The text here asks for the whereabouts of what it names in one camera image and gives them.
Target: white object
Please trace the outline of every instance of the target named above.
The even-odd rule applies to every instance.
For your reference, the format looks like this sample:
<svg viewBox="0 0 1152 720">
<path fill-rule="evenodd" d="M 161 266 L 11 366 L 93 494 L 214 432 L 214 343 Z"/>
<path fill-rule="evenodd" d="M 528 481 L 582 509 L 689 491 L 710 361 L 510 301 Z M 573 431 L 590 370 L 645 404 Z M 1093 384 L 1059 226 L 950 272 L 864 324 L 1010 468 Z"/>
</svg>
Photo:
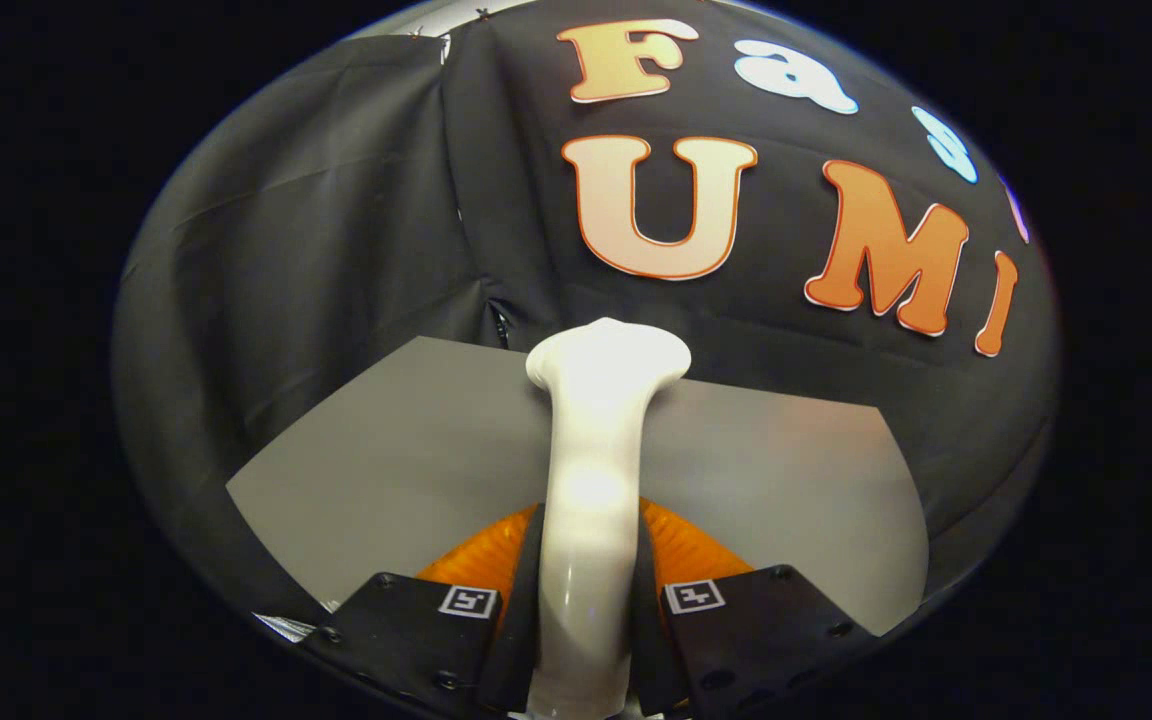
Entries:
<svg viewBox="0 0 1152 720">
<path fill-rule="evenodd" d="M 690 366 L 673 334 L 611 318 L 526 356 L 526 377 L 553 397 L 532 717 L 604 720 L 626 706 L 643 420 Z"/>
</svg>

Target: orange plastic part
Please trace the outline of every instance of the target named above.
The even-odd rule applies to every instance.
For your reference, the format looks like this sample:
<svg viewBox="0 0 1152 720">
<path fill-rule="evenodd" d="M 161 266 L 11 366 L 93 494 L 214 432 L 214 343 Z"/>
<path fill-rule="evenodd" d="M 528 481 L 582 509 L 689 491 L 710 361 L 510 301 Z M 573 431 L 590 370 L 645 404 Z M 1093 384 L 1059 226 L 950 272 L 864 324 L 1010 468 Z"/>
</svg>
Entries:
<svg viewBox="0 0 1152 720">
<path fill-rule="evenodd" d="M 438 559 L 419 575 L 420 579 L 470 588 L 492 588 L 500 593 L 500 615 L 509 606 L 513 574 L 522 552 L 522 537 L 536 506 L 495 521 Z M 727 550 L 704 530 L 647 498 L 639 498 L 647 532 L 654 548 L 657 596 L 669 583 L 726 578 L 753 570 L 736 553 Z"/>
</svg>

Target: orange letter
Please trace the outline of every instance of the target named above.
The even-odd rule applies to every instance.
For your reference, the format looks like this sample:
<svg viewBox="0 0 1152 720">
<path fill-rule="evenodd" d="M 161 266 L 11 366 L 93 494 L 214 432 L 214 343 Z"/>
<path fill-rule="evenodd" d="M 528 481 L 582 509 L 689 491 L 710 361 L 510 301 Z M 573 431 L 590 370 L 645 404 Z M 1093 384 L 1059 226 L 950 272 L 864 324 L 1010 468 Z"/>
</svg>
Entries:
<svg viewBox="0 0 1152 720">
<path fill-rule="evenodd" d="M 977 353 L 986 357 L 998 356 L 1002 350 L 1002 328 L 1007 327 L 1007 311 L 1011 310 L 1011 290 L 1015 290 L 1016 264 L 1007 258 L 1005 251 L 993 253 L 993 264 L 998 268 L 998 283 L 993 286 L 993 305 L 990 306 L 990 318 L 977 333 Z"/>
<path fill-rule="evenodd" d="M 622 135 L 563 145 L 563 159 L 576 167 L 581 236 L 613 268 L 685 281 L 714 272 L 732 253 L 740 174 L 758 164 L 758 152 L 719 137 L 684 137 L 673 143 L 673 152 L 691 164 L 691 232 L 682 242 L 664 243 L 644 236 L 634 217 L 635 167 L 652 154 L 652 146 Z"/>
<path fill-rule="evenodd" d="M 630 40 L 630 32 L 647 33 L 643 40 Z M 669 90 L 669 79 L 649 76 L 641 59 L 654 60 L 660 68 L 682 67 L 682 50 L 676 41 L 700 37 L 689 24 L 677 20 L 626 20 L 596 26 L 574 26 L 558 33 L 558 39 L 576 46 L 582 82 L 573 86 L 576 103 L 616 100 L 619 97 L 658 94 Z"/>
<path fill-rule="evenodd" d="M 881 174 L 855 162 L 828 160 L 824 176 L 838 188 L 838 227 L 824 272 L 803 290 L 809 301 L 836 310 L 855 310 L 864 301 L 861 264 L 869 265 L 869 302 L 874 314 L 886 314 L 901 302 L 896 319 L 904 327 L 937 338 L 945 332 L 958 255 L 968 241 L 968 225 L 954 210 L 933 204 L 905 240 L 896 197 Z"/>
</svg>

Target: letter m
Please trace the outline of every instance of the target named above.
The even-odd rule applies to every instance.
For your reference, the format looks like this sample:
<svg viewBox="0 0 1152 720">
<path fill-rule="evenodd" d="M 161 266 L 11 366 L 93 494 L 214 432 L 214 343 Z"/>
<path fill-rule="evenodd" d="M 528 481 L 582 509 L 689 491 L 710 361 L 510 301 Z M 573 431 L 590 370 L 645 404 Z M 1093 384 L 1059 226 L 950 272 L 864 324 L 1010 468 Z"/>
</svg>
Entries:
<svg viewBox="0 0 1152 720">
<path fill-rule="evenodd" d="M 914 285 L 896 319 L 911 331 L 940 336 L 948 327 L 945 311 L 968 241 L 963 218 L 933 204 L 907 237 L 896 196 L 881 174 L 855 162 L 828 160 L 824 176 L 838 189 L 838 225 L 824 272 L 805 283 L 804 295 L 817 305 L 855 310 L 865 300 L 861 291 L 864 263 L 874 314 L 887 314 Z"/>
</svg>

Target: white handle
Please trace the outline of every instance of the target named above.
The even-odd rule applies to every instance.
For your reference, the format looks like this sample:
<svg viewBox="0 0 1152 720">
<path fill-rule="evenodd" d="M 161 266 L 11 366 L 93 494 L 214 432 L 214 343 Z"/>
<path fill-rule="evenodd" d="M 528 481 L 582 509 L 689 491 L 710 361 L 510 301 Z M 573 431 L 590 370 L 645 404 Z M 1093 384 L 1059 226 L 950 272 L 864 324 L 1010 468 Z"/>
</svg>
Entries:
<svg viewBox="0 0 1152 720">
<path fill-rule="evenodd" d="M 553 397 L 532 717 L 604 720 L 626 705 L 643 419 L 655 392 L 690 366 L 673 334 L 611 318 L 526 356 L 526 377 Z"/>
</svg>

